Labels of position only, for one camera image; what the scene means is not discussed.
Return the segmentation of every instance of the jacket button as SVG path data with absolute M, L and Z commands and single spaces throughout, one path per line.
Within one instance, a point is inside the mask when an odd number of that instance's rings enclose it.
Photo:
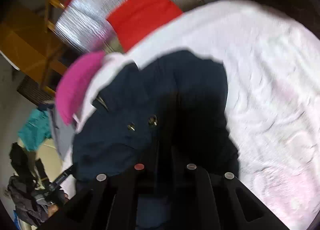
M 128 128 L 128 130 L 130 130 L 130 131 L 134 131 L 134 130 L 135 130 L 135 128 L 134 128 L 134 123 L 133 123 L 133 122 L 129 123 L 129 124 L 127 125 L 127 128 Z
M 151 116 L 148 120 L 148 124 L 150 126 L 157 126 L 158 125 L 158 118 L 155 115 Z

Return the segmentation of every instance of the gray fabric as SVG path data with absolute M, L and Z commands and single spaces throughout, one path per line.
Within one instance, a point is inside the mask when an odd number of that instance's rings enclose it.
M 35 191 L 33 193 L 33 197 L 35 198 L 36 202 L 42 206 L 44 211 L 48 213 L 48 203 L 44 199 L 43 195 L 39 193 L 40 191 Z
M 73 142 L 75 127 L 73 124 L 65 125 L 55 107 L 53 109 L 48 109 L 48 117 L 52 138 L 56 145 L 57 152 L 61 159 L 64 160 L 66 153 Z
M 28 224 L 39 226 L 48 219 L 48 215 L 41 205 L 35 204 L 29 188 L 30 186 L 21 181 L 20 177 L 10 177 L 8 191 L 16 206 L 18 217 Z

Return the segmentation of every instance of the gray button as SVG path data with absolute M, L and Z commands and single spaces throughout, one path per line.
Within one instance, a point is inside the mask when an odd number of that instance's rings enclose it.
M 106 180 L 106 178 L 107 178 L 107 175 L 106 175 L 106 174 L 99 174 L 99 175 L 96 177 L 96 179 L 97 179 L 98 181 L 104 181 L 104 180 Z
M 129 124 L 127 125 L 127 128 L 128 128 L 128 130 L 130 130 L 130 131 L 134 131 L 134 130 L 135 130 L 135 128 L 134 128 L 134 123 L 133 123 L 133 122 L 129 123 Z
M 148 120 L 148 124 L 150 126 L 157 126 L 158 125 L 158 118 L 155 115 L 151 116 Z
M 190 163 L 187 165 L 187 169 L 189 169 L 189 170 L 195 170 L 196 168 L 197 168 L 196 164 Z
M 233 179 L 235 177 L 235 175 L 233 175 L 233 173 L 231 173 L 231 172 L 227 172 L 224 174 L 224 177 L 226 179 Z

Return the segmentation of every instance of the teal cloth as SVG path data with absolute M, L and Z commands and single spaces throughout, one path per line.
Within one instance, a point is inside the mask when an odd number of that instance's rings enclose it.
M 34 109 L 25 125 L 18 132 L 27 151 L 36 151 L 44 139 L 51 138 L 48 111 Z

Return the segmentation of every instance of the red button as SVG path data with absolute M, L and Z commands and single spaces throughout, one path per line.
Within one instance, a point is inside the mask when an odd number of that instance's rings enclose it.
M 135 170 L 143 170 L 144 169 L 144 165 L 141 163 L 138 163 L 134 166 Z

